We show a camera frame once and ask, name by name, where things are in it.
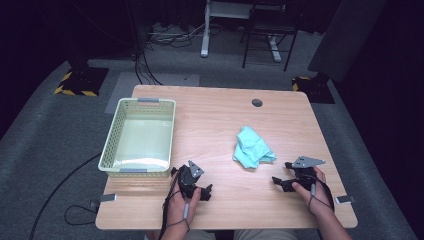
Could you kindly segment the black yellow striped stand base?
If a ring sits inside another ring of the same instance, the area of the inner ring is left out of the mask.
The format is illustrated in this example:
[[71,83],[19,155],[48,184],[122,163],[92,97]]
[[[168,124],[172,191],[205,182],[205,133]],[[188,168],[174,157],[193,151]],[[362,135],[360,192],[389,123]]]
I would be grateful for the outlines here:
[[292,88],[294,91],[305,93],[311,103],[335,103],[335,100],[329,90],[327,81],[321,81],[316,77],[294,77],[292,79]]
[[88,67],[85,70],[71,68],[64,75],[54,93],[98,96],[108,72],[108,68]]

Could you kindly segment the person's left hand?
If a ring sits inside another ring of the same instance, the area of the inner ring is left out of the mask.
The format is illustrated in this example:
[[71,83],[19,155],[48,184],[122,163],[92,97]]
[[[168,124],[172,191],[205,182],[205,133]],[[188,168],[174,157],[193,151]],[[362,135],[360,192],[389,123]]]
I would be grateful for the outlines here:
[[200,201],[201,190],[196,188],[191,198],[185,199],[180,192],[179,185],[176,184],[171,192],[168,204],[166,229],[170,227],[184,227],[189,231],[193,221],[197,205]]

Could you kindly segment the grey floor mat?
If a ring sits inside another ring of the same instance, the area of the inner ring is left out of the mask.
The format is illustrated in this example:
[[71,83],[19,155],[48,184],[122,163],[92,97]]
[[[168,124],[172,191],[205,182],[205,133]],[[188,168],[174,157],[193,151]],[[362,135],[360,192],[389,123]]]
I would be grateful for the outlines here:
[[[197,74],[155,74],[155,78],[164,85],[194,87],[200,85],[200,76]],[[121,98],[131,97],[136,85],[139,85],[139,80],[135,73],[121,73],[106,105],[105,112],[113,114],[118,101]]]

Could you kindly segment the white desk frame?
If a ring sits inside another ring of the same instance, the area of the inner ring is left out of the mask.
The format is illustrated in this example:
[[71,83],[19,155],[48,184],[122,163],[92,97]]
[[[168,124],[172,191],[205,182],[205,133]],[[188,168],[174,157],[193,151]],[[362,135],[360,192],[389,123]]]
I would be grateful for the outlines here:
[[200,55],[206,58],[209,54],[210,21],[213,17],[247,19],[252,4],[220,2],[217,0],[206,0],[204,12],[204,33]]

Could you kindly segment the person's right hand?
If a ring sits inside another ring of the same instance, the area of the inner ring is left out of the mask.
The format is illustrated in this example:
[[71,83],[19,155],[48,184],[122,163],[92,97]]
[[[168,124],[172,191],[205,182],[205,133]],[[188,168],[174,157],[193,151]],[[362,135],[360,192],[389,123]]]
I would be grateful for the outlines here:
[[317,177],[314,193],[306,190],[297,182],[293,183],[292,187],[303,198],[308,211],[316,218],[321,219],[332,216],[334,211],[327,197],[325,175],[318,167],[314,167],[314,171]]

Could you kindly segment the dark grey panel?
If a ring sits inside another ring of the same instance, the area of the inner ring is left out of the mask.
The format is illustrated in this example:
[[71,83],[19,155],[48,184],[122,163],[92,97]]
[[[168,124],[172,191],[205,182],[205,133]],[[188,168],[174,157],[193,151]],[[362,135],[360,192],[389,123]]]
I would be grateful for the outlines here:
[[342,82],[353,66],[387,0],[341,0],[308,70],[318,85]]

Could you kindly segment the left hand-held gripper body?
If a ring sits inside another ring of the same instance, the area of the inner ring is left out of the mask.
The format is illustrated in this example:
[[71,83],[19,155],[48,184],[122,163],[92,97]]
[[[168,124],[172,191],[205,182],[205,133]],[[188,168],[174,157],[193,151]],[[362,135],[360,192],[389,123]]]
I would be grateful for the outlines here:
[[185,198],[191,198],[196,190],[196,182],[204,170],[193,161],[189,160],[187,165],[179,168],[178,184],[182,195]]

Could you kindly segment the pale green plastic basket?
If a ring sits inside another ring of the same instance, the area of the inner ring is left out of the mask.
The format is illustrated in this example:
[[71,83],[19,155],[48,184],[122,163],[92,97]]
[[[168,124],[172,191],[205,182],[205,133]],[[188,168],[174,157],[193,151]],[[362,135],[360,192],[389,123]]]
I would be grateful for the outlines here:
[[98,163],[109,177],[169,176],[176,102],[122,98]]

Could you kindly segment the black metal chair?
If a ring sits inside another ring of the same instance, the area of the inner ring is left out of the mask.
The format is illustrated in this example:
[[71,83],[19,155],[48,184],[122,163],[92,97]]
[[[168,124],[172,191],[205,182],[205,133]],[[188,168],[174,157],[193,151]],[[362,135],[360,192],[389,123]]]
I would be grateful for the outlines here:
[[[279,45],[290,36],[291,42],[286,50],[287,57],[283,68],[286,71],[307,3],[308,0],[254,0],[241,38],[241,41],[247,38],[242,67],[246,66],[249,51],[268,49],[273,57],[280,55],[283,50],[279,49]],[[264,36],[268,41],[268,47],[266,49],[250,47],[250,39],[254,35]]]

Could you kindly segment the teal t-shirt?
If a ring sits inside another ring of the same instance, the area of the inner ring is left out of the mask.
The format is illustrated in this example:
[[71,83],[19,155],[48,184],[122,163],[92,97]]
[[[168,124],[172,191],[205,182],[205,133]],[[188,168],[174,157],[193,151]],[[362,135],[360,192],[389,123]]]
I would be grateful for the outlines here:
[[237,134],[233,160],[238,161],[245,169],[256,169],[261,163],[276,161],[277,157],[253,128],[243,126]]

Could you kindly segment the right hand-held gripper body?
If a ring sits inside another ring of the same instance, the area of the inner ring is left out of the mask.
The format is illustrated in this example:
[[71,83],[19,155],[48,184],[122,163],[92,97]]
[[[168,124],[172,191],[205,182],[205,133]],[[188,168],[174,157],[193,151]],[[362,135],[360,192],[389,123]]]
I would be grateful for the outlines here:
[[310,187],[316,182],[314,167],[325,164],[324,160],[307,156],[299,156],[291,165],[297,182],[303,187]]

